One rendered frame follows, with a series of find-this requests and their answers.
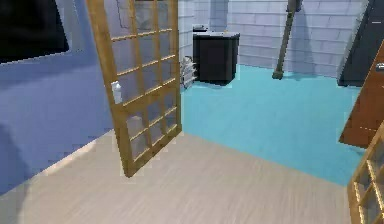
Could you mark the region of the white spiky object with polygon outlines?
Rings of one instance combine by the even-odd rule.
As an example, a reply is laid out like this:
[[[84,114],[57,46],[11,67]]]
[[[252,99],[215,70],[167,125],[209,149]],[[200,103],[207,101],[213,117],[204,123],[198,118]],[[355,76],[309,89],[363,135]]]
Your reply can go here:
[[[190,56],[185,56],[181,61],[181,82],[185,89],[189,88],[196,79],[194,65]]]

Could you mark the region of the black cabinet with grey top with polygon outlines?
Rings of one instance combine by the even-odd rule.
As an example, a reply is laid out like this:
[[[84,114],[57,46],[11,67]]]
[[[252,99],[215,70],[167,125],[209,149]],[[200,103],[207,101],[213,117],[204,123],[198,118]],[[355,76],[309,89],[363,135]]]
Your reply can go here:
[[[238,32],[195,32],[193,61],[197,80],[227,85],[235,78],[240,34]]]

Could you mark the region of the brown wooden room door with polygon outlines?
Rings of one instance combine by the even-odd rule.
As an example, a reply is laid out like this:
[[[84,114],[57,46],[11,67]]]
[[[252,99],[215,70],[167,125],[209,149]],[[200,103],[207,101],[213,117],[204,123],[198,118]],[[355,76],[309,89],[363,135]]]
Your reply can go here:
[[[339,137],[340,143],[367,148],[384,120],[384,69],[376,69],[380,63],[384,63],[384,40]]]

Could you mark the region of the olive floor lamp post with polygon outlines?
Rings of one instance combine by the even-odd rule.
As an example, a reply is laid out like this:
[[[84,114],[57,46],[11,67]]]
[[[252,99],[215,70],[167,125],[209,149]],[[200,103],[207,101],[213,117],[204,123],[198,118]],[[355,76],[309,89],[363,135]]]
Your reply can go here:
[[[282,44],[279,51],[278,61],[276,64],[276,68],[272,74],[273,79],[281,80],[283,78],[284,59],[286,55],[289,38],[290,38],[290,33],[292,30],[293,20],[294,20],[295,14],[301,10],[301,6],[302,6],[302,0],[288,0],[288,4],[286,8],[286,12],[287,12],[286,23],[285,23],[285,28],[284,28],[283,38],[282,38]]]

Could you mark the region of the black framed wall picture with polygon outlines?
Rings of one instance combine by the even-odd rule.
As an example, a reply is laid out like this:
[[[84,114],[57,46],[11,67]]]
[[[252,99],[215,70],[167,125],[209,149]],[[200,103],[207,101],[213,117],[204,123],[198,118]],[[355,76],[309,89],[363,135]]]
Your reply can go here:
[[[68,50],[55,0],[0,0],[0,64]]]

